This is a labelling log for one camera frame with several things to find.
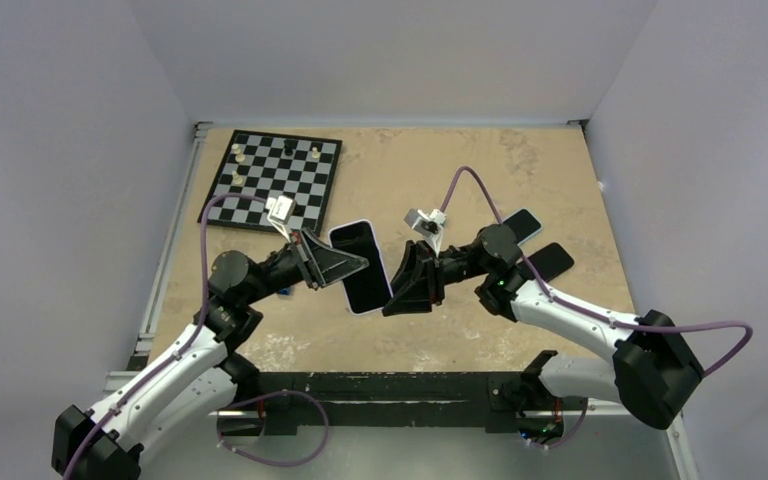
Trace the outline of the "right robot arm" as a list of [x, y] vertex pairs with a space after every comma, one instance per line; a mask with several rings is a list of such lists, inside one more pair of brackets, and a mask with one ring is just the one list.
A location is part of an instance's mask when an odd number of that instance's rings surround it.
[[490, 314], [548, 330], [593, 354], [551, 354], [539, 361], [521, 381], [523, 397], [533, 406], [557, 397], [600, 399], [665, 430], [705, 376], [667, 315], [612, 312], [540, 284], [513, 231], [499, 224], [482, 228], [472, 243], [441, 253], [426, 241], [407, 242], [382, 313], [428, 313], [442, 303], [447, 285], [477, 276], [483, 281], [475, 293]]

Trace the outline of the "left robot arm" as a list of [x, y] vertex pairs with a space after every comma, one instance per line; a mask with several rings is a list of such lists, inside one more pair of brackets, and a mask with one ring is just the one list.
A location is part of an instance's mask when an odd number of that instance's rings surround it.
[[257, 399], [259, 371], [237, 354], [262, 313], [253, 303], [299, 282], [317, 290], [368, 267], [309, 230], [256, 262], [239, 251], [208, 269], [205, 305], [191, 324], [127, 384], [92, 407], [75, 405], [55, 422], [53, 469], [65, 479], [136, 479], [177, 436], [210, 412]]

